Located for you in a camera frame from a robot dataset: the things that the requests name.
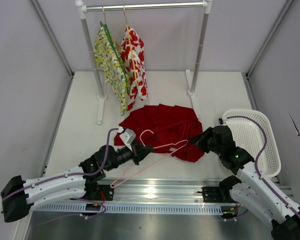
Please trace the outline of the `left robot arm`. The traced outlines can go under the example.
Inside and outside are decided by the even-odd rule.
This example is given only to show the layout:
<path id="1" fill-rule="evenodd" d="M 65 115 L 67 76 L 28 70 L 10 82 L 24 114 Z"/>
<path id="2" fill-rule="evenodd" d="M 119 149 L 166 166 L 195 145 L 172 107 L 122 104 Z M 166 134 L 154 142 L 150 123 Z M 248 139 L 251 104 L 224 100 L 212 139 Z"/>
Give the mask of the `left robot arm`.
<path id="1" fill-rule="evenodd" d="M 128 161 L 138 165 L 153 151 L 153 147 L 138 142 L 119 149 L 104 145 L 90 158 L 64 172 L 28 180 L 21 175 L 14 176 L 0 193 L 4 221 L 18 221 L 30 211 L 61 200 L 94 200 L 100 191 L 98 182 L 106 177 L 105 172 Z"/>

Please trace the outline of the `red skirt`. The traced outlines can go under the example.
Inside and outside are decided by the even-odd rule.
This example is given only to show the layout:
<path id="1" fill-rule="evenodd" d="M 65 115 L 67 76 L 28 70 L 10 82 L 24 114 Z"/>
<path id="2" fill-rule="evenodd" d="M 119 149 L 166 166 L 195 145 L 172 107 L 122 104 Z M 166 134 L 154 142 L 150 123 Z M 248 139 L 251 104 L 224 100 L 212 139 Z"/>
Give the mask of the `red skirt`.
<path id="1" fill-rule="evenodd" d="M 169 154 L 171 149 L 180 148 L 172 156 L 191 163 L 205 154 L 194 144 L 185 144 L 186 140 L 203 133 L 202 123 L 189 107 L 145 105 L 132 111 L 119 126 L 133 130 L 135 140 L 154 147 L 154 153 Z"/>

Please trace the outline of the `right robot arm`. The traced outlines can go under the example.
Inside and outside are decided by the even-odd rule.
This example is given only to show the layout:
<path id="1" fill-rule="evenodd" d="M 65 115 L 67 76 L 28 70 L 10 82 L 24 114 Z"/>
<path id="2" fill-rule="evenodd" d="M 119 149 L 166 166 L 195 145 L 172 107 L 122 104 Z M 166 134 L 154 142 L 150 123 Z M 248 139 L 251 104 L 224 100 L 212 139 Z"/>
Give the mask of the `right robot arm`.
<path id="1" fill-rule="evenodd" d="M 258 161 L 236 145 L 228 126 L 209 127 L 190 142 L 218 155 L 232 175 L 219 183 L 218 196 L 243 206 L 266 226 L 274 240 L 300 240 L 300 205 L 258 169 Z"/>

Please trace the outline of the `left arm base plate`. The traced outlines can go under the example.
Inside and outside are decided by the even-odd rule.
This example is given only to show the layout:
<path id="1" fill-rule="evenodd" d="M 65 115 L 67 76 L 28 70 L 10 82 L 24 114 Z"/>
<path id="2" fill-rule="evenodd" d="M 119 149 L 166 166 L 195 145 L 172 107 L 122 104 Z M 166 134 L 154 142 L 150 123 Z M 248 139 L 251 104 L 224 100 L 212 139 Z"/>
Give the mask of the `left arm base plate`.
<path id="1" fill-rule="evenodd" d="M 101 184 L 99 185 L 99 192 L 96 195 L 97 201 L 113 201 L 114 199 L 114 189 L 110 185 Z"/>

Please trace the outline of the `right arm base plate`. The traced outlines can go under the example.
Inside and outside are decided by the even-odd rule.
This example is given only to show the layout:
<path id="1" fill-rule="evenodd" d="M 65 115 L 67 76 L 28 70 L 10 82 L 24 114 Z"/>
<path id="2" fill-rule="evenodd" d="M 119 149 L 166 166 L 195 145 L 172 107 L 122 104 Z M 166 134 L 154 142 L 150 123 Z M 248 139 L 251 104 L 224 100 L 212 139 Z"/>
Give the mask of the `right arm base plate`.
<path id="1" fill-rule="evenodd" d="M 236 203 L 228 190 L 217 186 L 203 186 L 197 193 L 201 194 L 204 203 Z"/>

